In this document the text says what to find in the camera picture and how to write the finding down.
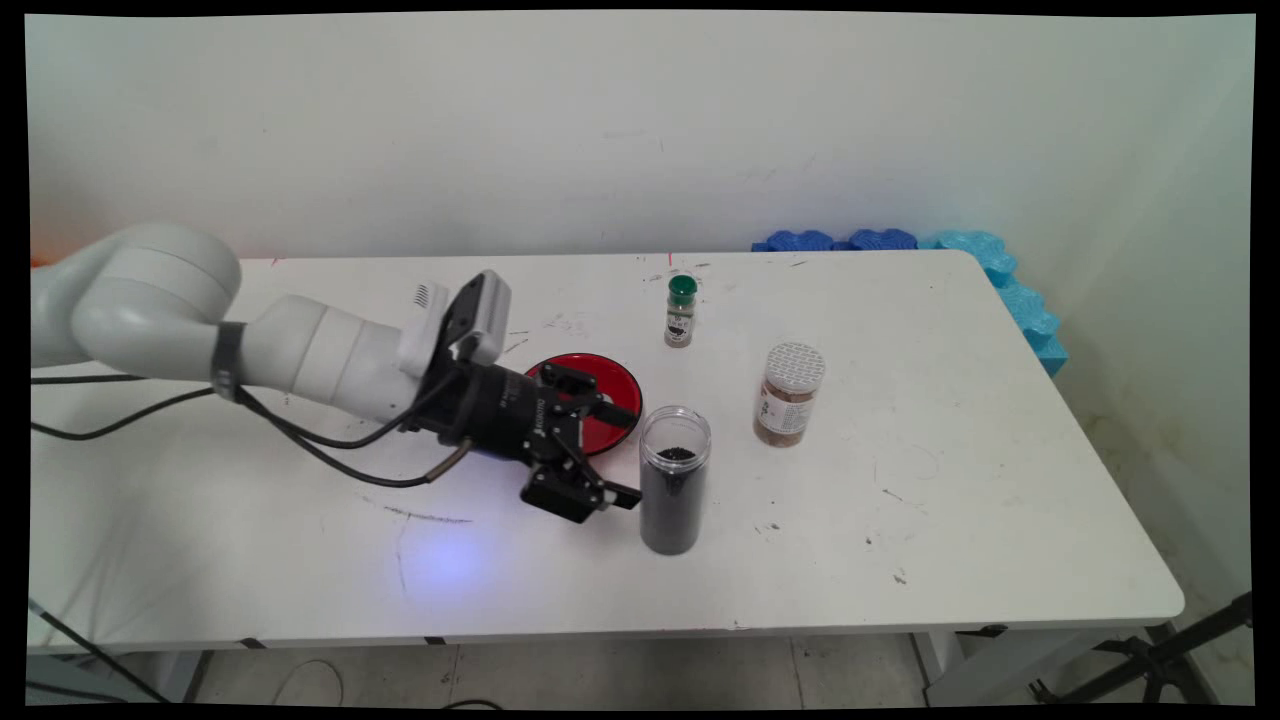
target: white table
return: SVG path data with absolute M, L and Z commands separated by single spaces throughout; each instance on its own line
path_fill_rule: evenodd
M 991 698 L 1100 632 L 1183 607 L 960 252 L 246 260 L 228 319 L 292 292 L 398 327 L 420 279 L 456 288 L 484 268 L 513 292 L 502 365 L 598 352 L 635 374 L 646 409 L 708 418 L 710 487 L 690 552 L 650 552 L 639 510 L 575 525 L 522 503 L 515 462 L 472 455 L 433 486 L 364 486 L 206 397 L 97 441 L 31 434 L 31 596 L 115 651 L 914 632 L 932 641 L 934 703 Z M 675 272 L 700 281 L 684 350 L 662 340 Z M 782 340 L 828 364 L 806 437 L 785 450 L 751 433 L 764 356 Z M 87 430 L 196 387 L 33 387 L 32 419 Z M 371 429 L 259 396 L 325 434 Z M 410 477 L 448 451 L 393 433 L 344 457 Z M 636 486 L 634 436 L 595 464 Z M 1024 632 L 955 653 L 950 632 L 988 624 Z M 38 620 L 27 644 L 70 647 Z

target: spice jar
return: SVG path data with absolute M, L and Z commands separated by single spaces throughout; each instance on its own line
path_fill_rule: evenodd
M 755 404 L 755 436 L 773 447 L 799 443 L 826 372 L 822 354 L 813 347 L 803 342 L 774 346 Z
M 663 333 L 671 347 L 689 347 L 694 337 L 694 306 L 698 281 L 676 275 L 667 283 L 667 329 Z

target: green cap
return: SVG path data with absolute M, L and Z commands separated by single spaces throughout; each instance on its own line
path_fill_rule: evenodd
M 698 281 L 692 275 L 676 275 L 667 283 L 667 290 L 671 291 L 672 305 L 692 305 L 694 293 L 698 292 Z

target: floor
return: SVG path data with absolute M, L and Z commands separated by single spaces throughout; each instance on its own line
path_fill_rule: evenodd
M 983 641 L 964 638 L 966 652 Z M 1052 676 L 1065 691 L 1117 662 L 1093 652 Z M 908 635 L 575 641 L 243 650 L 212 653 L 196 702 L 440 707 L 483 698 L 521 710 L 919 707 Z M 1140 684 L 1108 702 L 1137 702 Z M 1180 702 L 1175 689 L 1165 702 Z M 1030 705 L 1025 689 L 1000 705 Z

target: cable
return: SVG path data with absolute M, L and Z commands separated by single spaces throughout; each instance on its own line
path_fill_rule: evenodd
M 324 665 L 325 667 L 329 669 L 330 673 L 333 673 L 334 679 L 338 680 L 338 702 L 335 702 L 334 706 L 335 707 L 342 707 L 342 701 L 343 701 L 343 698 L 347 694 L 347 689 L 342 684 L 342 673 L 339 673 L 338 669 L 334 667 L 333 664 L 329 662 L 328 660 L 319 660 L 319 659 L 317 660 L 307 660 L 306 662 L 303 662 L 301 665 L 296 665 L 293 667 L 293 670 L 289 670 L 289 674 L 284 676 L 283 682 L 280 682 L 280 687 L 275 688 L 275 694 L 271 696 L 271 705 L 275 705 L 275 703 L 278 703 L 280 701 L 280 693 L 284 692 L 284 688 L 289 684 L 289 680 L 293 679 L 294 673 L 297 673 L 298 670 L 301 670 L 301 669 L 303 669 L 303 667 L 306 667 L 307 665 L 311 665 L 311 664 Z
M 361 473 L 360 470 L 352 468 L 351 465 L 347 465 L 347 464 L 344 464 L 344 462 L 342 462 L 342 461 L 339 461 L 339 460 L 337 460 L 337 459 L 334 459 L 334 457 L 332 457 L 329 455 L 325 455 L 325 452 L 323 450 L 320 450 L 319 447 L 316 447 L 316 446 L 311 445 L 310 442 L 302 439 L 300 436 L 294 434 L 292 430 L 289 430 L 288 428 L 285 428 L 284 425 L 282 425 L 279 420 L 275 420 L 273 418 L 266 418 L 266 420 L 269 423 L 271 423 L 273 425 L 275 425 L 275 429 L 278 429 L 282 433 L 284 433 L 284 437 L 287 437 L 291 441 L 293 441 L 294 445 L 297 445 L 302 450 L 306 450 L 312 456 L 315 456 L 316 460 L 320 460 L 321 462 L 324 462 L 325 465 L 333 468 L 334 470 L 338 470 L 339 473 L 342 473 L 342 474 L 344 474 L 344 475 L 347 475 L 349 478 L 355 478 L 355 479 L 357 479 L 357 480 L 360 480 L 362 483 L 369 483 L 371 486 L 381 486 L 381 487 L 385 487 L 385 488 L 412 488 L 412 487 L 417 487 L 417 486 L 425 486 L 425 484 L 434 483 L 436 480 L 436 478 L 439 478 L 445 471 L 448 471 L 449 468 L 452 468 L 454 464 L 457 464 L 457 461 L 461 460 L 463 455 L 466 455 L 467 452 L 470 452 L 471 447 L 474 446 L 474 442 L 471 441 L 471 438 L 465 438 L 462 441 L 462 445 L 460 445 L 458 448 L 454 450 L 452 455 L 449 455 L 448 457 L 445 457 L 435 468 L 431 468 L 430 470 L 428 470 L 425 475 L 421 475 L 421 477 L 417 477 L 417 478 L 410 478 L 410 479 L 406 479 L 406 480 L 398 480 L 398 479 L 392 479 L 392 478 L 379 478 L 378 475 L 370 475 L 367 473 Z
M 129 702 L 123 697 L 90 693 L 84 691 L 73 691 L 70 688 L 59 688 L 58 685 L 46 685 L 45 683 L 37 683 L 36 680 L 27 680 L 27 687 L 37 691 L 45 691 L 46 693 L 58 693 L 58 694 L 64 694 L 67 697 L 78 697 L 81 700 L 96 700 L 99 702 Z
M 315 442 L 315 443 L 319 443 L 319 445 L 324 445 L 324 446 L 328 446 L 328 447 L 339 448 L 339 450 L 357 450 L 357 448 L 365 447 L 365 446 L 372 443 L 374 441 L 381 438 L 387 433 L 392 432 L 393 429 L 398 428 L 401 425 L 401 423 L 403 423 L 406 419 L 408 419 L 410 415 L 412 415 L 413 413 L 419 411 L 420 409 L 425 407 L 429 402 L 431 402 L 433 400 L 435 400 L 435 397 L 438 395 L 440 395 L 442 392 L 444 392 L 444 389 L 448 388 L 448 386 L 451 383 L 453 383 L 453 380 L 458 379 L 458 377 L 461 377 L 461 374 L 462 373 L 460 370 L 457 370 L 457 369 L 449 370 L 449 373 L 439 383 L 436 383 L 435 387 L 433 387 L 431 389 L 429 389 L 428 392 L 425 392 L 421 397 L 419 397 L 412 404 L 410 404 L 410 406 L 408 406 L 407 410 L 404 410 L 403 413 L 401 413 L 399 415 L 397 415 L 396 418 L 393 418 L 389 423 L 387 423 L 381 428 L 379 428 L 379 429 L 374 430 L 372 433 L 370 433 L 369 436 L 366 436 L 366 437 L 364 437 L 361 439 L 356 439 L 356 441 L 339 441 L 339 439 L 326 438 L 324 436 L 312 433 L 311 430 L 307 430 L 306 428 L 298 427 L 298 425 L 296 425 L 296 424 L 285 420 L 284 418 L 280 418 L 275 413 L 271 413 L 270 410 L 268 410 L 266 406 L 264 406 L 261 401 L 259 401 L 256 397 L 253 397 L 252 395 L 250 395 L 250 392 L 246 391 L 243 387 L 236 388 L 236 397 L 251 413 L 253 413 L 253 414 L 264 418 L 266 421 L 271 423 L 275 427 L 275 429 L 280 430 L 284 434 L 284 437 L 289 438 L 291 441 L 293 441 L 294 445 L 297 445 L 302 450 L 307 451 L 308 454 L 311 454 L 312 456 L 315 456 L 317 460 L 320 460 L 325 465 L 333 468 L 334 470 L 338 470 L 339 473 L 342 473 L 342 474 L 344 474 L 344 475 L 347 475 L 349 478 L 355 478 L 355 479 L 357 479 L 357 480 L 360 480 L 362 483 L 369 483 L 369 484 L 381 486 L 381 487 L 388 487 L 388 488 L 411 488 L 411 487 L 430 484 L 430 483 L 435 482 L 436 478 L 439 478 L 444 473 L 449 471 L 449 469 L 452 469 L 454 465 L 457 465 L 458 461 L 462 460 L 467 455 L 467 452 L 471 451 L 471 448 L 475 446 L 474 441 L 471 441 L 471 438 L 463 438 L 462 442 L 458 445 L 457 450 L 454 450 L 439 465 L 436 465 L 435 468 L 431 468 L 430 470 L 428 470 L 425 475 L 421 475 L 421 477 L 417 477 L 417 478 L 403 479 L 403 480 L 402 479 L 392 479 L 392 478 L 380 478 L 378 475 L 370 475 L 367 473 L 361 473 L 360 470 L 356 470 L 351 465 L 347 465 L 347 464 L 337 460 L 335 457 L 333 457 L 330 455 L 326 455 L 324 451 L 321 451 L 320 448 L 317 448 L 314 445 L 311 445 L 311 442 Z M 38 380 L 44 380 L 44 379 L 70 380 L 70 382 L 74 382 L 74 383 L 91 383 L 91 382 L 124 382 L 124 380 L 146 379 L 146 378 L 138 378 L 136 375 L 81 375 L 81 377 L 77 377 L 77 378 L 32 378 L 32 383 L 33 384 L 68 384 L 68 383 L 41 383 L 41 382 L 38 382 Z M 95 439 L 95 438 L 100 438 L 100 437 L 102 437 L 102 436 L 105 436 L 108 433 L 113 433 L 113 432 L 115 432 L 115 430 L 118 430 L 118 429 L 128 425 L 129 423 L 133 423 L 136 420 L 141 420 L 142 418 L 146 418 L 147 415 L 150 415 L 152 413 L 156 413 L 159 410 L 164 410 L 165 407 L 169 407 L 170 405 L 177 405 L 177 404 L 184 402 L 187 400 L 195 400 L 197 397 L 204 397 L 206 395 L 212 395 L 212 393 L 214 393 L 214 388 L 204 388 L 204 389 L 197 389 L 197 391 L 188 392 L 188 393 L 184 393 L 184 395 L 179 395 L 179 396 L 175 396 L 175 397 L 170 397 L 168 400 L 164 400 L 164 401 L 157 402 L 155 405 L 151 405 L 148 407 L 143 407 L 142 410 L 134 413 L 133 415 L 129 415 L 128 418 L 124 418 L 122 420 L 116 420 L 115 423 L 111 423 L 110 425 L 106 425 L 105 428 L 99 428 L 99 429 L 88 432 L 88 433 L 69 433 L 69 432 L 65 432 L 65 430 L 59 430 L 56 428 L 50 428 L 47 425 L 41 425 L 40 423 L 31 423 L 31 429 L 33 429 L 36 432 L 40 432 L 40 433 L 45 433 L 45 434 L 52 436 L 52 437 L 56 437 L 56 438 L 60 438 L 60 439 L 70 439 L 70 441 Z
M 79 383 L 128 383 L 145 380 L 141 375 L 70 375 L 67 378 L 31 378 L 33 386 L 73 386 Z
M 115 380 L 102 380 L 102 382 L 115 382 Z M 197 391 L 192 391 L 192 392 L 188 392 L 188 393 L 178 395 L 178 396 L 170 397 L 169 400 L 163 400 L 160 402 L 156 402 L 155 405 L 151 405 L 151 406 L 143 407 L 142 410 L 138 410 L 137 413 L 134 413 L 133 415 L 129 415 L 128 418 L 124 418 L 122 420 L 116 420 L 116 421 L 111 423 L 110 425 L 108 425 L 105 428 L 99 428 L 99 429 L 88 432 L 88 433 L 68 433 L 65 430 L 59 430 L 56 428 L 50 428 L 47 425 L 41 425 L 40 423 L 32 423 L 31 424 L 31 429 L 33 429 L 33 430 L 36 430 L 38 433 L 45 433 L 46 436 L 54 436 L 54 437 L 61 438 L 61 439 L 74 439 L 74 441 L 95 439 L 95 438 L 100 438 L 100 437 L 102 437 L 102 436 L 105 436 L 108 433 L 114 433 L 115 430 L 123 428 L 124 425 L 128 425 L 129 423 L 133 423 L 136 420 L 141 420 L 142 418 L 146 418 L 147 415 L 150 415 L 152 413 L 157 413 L 160 410 L 164 410 L 165 407 L 169 407 L 170 405 L 177 405 L 179 402 L 186 402 L 188 400 L 195 400 L 197 397 L 205 397 L 206 395 L 214 395 L 214 388 L 207 387 L 205 389 L 197 389 Z
M 83 647 L 87 651 L 90 651 L 91 653 L 93 653 L 95 657 L 97 657 L 102 662 L 106 662 L 108 667 L 110 667 L 111 670 L 115 670 L 116 673 L 119 673 L 120 675 L 123 675 L 125 680 L 128 680 L 129 683 L 133 683 L 133 685 L 136 688 L 138 688 L 140 691 L 142 691 L 143 693 L 146 693 L 147 697 L 155 700 L 156 702 L 169 702 L 169 698 L 166 698 L 163 694 L 157 693 L 155 689 L 151 688 L 151 685 L 148 685 L 148 684 L 143 683 L 142 680 L 140 680 L 137 675 L 134 675 L 133 673 L 129 673 L 128 667 L 125 667 L 124 665 L 120 665 L 119 662 L 116 662 L 115 660 L 113 660 L 110 655 L 102 652 L 102 648 L 100 648 L 96 644 L 93 644 L 93 643 L 88 642 L 87 639 L 82 638 L 79 633 L 77 633 L 76 630 L 68 628 L 58 618 L 54 618 L 47 610 L 45 610 L 44 607 L 41 607 L 38 603 L 36 603 L 35 600 L 31 600 L 31 597 L 27 598 L 27 609 L 31 610 L 32 612 L 35 612 L 37 616 L 40 616 L 40 619 L 44 620 L 45 623 L 49 623 L 54 628 L 58 628 L 58 630 L 61 634 L 64 634 L 68 638 L 70 638 L 72 641 L 74 641 L 76 644 Z
M 408 406 L 408 410 L 404 410 L 403 413 L 401 413 L 399 415 L 397 415 L 396 418 L 393 418 L 390 421 L 388 421 L 385 425 L 383 425 L 381 428 L 379 428 L 379 429 L 374 430 L 372 433 L 365 436 L 364 438 L 361 438 L 361 439 L 352 439 L 352 441 L 326 438 L 324 436 L 319 436 L 316 433 L 312 433 L 311 430 L 308 430 L 306 428 L 294 425 L 293 423 L 291 423 L 291 421 L 285 420 L 284 418 L 280 418 L 275 413 L 271 413 L 270 410 L 268 410 L 261 402 L 259 402 L 259 400 L 256 397 L 253 397 L 247 391 L 244 391 L 243 387 L 239 388 L 239 392 L 237 392 L 237 397 L 241 400 L 241 402 L 244 404 L 246 407 L 248 407 L 253 413 L 257 413 L 259 415 L 266 418 L 268 420 L 273 420 L 273 421 L 279 420 L 279 423 L 276 424 L 276 427 L 283 425 L 283 427 L 288 428 L 289 430 L 292 430 L 294 434 L 297 434 L 297 436 L 300 436 L 300 437 L 302 437 L 305 439 L 308 439 L 308 441 L 311 441 L 311 442 L 314 442 L 316 445 L 323 445 L 325 447 L 334 447 L 334 448 L 338 448 L 338 450 L 360 450 L 361 447 L 371 445 L 378 438 L 380 438 L 380 437 L 385 436 L 387 433 L 392 432 L 394 428 L 398 428 L 401 425 L 401 423 L 403 423 L 404 420 L 407 420 L 412 414 L 417 413 L 422 407 L 426 407 L 428 402 L 435 400 L 435 396 L 438 396 L 440 392 L 443 392 L 444 388 L 447 388 L 449 386 L 449 383 L 452 383 L 453 380 L 458 379 L 458 377 L 462 373 L 458 372 L 457 369 L 449 370 L 449 373 L 447 375 L 444 375 L 444 378 L 435 387 L 433 387 L 425 395 L 422 395 L 421 397 L 419 397 L 417 400 L 415 400 L 413 402 L 411 402 L 410 406 Z
M 451 702 L 449 705 L 445 705 L 440 710 L 453 710 L 454 707 L 462 707 L 465 705 L 483 705 L 484 707 L 489 707 L 492 710 L 506 710 L 503 706 L 498 705 L 497 702 L 488 701 L 488 700 L 460 700 L 458 702 Z

